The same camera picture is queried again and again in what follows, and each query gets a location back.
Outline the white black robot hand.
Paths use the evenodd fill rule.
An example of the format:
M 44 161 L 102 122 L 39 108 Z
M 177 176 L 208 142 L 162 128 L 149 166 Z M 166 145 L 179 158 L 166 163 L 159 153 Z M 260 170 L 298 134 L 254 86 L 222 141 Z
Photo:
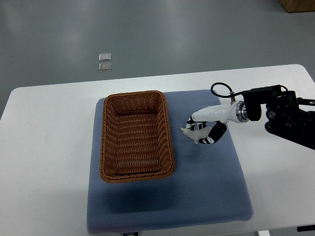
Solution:
M 196 111 L 187 120 L 185 128 L 197 130 L 206 126 L 212 127 L 207 138 L 214 144 L 227 131 L 227 122 L 244 123 L 248 120 L 245 103 L 238 101 L 230 105 L 208 106 Z

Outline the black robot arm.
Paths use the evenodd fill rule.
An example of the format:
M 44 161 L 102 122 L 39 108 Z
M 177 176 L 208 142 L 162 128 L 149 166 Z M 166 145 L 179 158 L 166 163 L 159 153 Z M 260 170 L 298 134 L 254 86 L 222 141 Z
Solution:
M 297 98 L 294 91 L 282 91 L 282 88 L 283 86 L 276 85 L 242 92 L 248 119 L 260 120 L 261 105 L 265 104 L 268 121 L 264 127 L 267 132 L 314 149 L 315 112 L 304 111 L 299 106 L 314 106 L 315 101 Z

